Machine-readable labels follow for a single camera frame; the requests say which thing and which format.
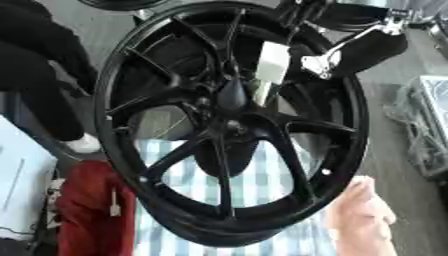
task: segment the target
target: blue and white checkered tablecloth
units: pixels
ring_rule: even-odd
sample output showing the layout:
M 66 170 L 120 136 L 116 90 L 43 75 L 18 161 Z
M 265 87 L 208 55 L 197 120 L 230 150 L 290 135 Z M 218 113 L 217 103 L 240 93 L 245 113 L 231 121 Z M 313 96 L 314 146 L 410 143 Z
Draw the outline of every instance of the blue and white checkered tablecloth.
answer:
M 147 165 L 180 146 L 182 141 L 141 140 L 137 147 Z M 304 168 L 309 154 L 296 145 Z M 206 175 L 190 157 L 173 167 L 163 180 L 172 189 L 194 200 L 211 205 L 219 203 L 217 180 Z M 292 179 L 275 148 L 261 142 L 247 169 L 231 179 L 232 203 L 236 207 L 254 206 L 275 201 L 289 194 Z M 271 239 L 239 248 L 213 248 L 184 240 L 163 228 L 137 201 L 134 256 L 334 256 L 323 212 L 295 224 Z

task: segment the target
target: gray floor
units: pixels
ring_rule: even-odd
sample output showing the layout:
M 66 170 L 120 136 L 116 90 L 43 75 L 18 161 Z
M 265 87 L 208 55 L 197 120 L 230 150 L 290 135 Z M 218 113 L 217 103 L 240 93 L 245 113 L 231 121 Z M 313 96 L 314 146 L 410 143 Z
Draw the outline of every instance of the gray floor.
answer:
M 76 0 L 40 2 L 57 21 L 80 35 L 98 68 L 132 28 L 130 16 L 123 13 L 97 11 Z M 448 255 L 448 216 L 434 185 L 421 178 L 406 160 L 403 127 L 383 114 L 383 105 L 393 98 L 397 88 L 422 74 L 448 75 L 448 62 L 434 50 L 425 33 L 413 31 L 404 55 L 360 75 L 371 113 L 370 148 L 360 172 L 376 178 L 378 193 L 398 215 L 393 235 L 399 255 L 442 256 Z M 88 103 L 74 104 L 89 108 Z M 83 111 L 83 119 L 90 120 L 86 113 L 90 114 Z

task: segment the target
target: black wheel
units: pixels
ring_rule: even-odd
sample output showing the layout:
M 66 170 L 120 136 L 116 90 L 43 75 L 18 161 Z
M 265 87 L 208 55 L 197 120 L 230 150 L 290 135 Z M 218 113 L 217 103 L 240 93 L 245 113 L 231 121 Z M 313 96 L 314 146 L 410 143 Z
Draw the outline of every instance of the black wheel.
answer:
M 289 30 L 273 9 L 241 2 L 185 5 L 161 13 L 132 31 L 109 57 L 96 92 L 96 125 L 116 171 L 163 226 L 209 246 L 241 246 L 267 239 L 330 203 L 356 173 L 367 143 L 368 113 L 355 77 L 323 81 L 301 71 L 303 54 L 320 54 L 328 40 L 304 26 L 292 43 L 292 66 L 271 104 L 257 106 L 249 87 L 264 41 L 284 43 Z M 279 111 L 277 100 L 293 114 Z M 134 147 L 133 116 L 175 105 L 193 126 L 186 142 L 146 167 Z M 311 134 L 325 147 L 306 175 L 290 134 Z M 271 203 L 232 205 L 230 176 L 259 141 L 270 142 L 291 172 L 294 189 Z M 206 147 L 219 180 L 220 204 L 176 193 L 162 182 L 167 169 Z M 238 157 L 232 150 L 242 150 Z
M 79 0 L 91 7 L 108 11 L 137 11 L 152 8 L 170 0 Z

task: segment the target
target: white box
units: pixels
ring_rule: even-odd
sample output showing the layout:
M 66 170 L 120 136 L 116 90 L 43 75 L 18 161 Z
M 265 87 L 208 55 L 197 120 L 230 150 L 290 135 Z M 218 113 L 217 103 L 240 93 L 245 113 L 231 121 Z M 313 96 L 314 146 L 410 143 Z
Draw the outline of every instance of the white box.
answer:
M 56 163 L 54 156 L 0 115 L 1 238 L 32 237 Z

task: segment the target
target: red bag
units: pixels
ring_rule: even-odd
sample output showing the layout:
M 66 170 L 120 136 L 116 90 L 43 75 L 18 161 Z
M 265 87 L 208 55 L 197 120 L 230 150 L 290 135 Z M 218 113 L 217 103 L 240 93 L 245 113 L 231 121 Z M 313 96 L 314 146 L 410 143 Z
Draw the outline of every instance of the red bag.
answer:
M 112 191 L 121 207 L 111 217 Z M 71 170 L 56 201 L 62 215 L 60 256 L 130 256 L 133 249 L 135 197 L 100 161 L 84 161 Z

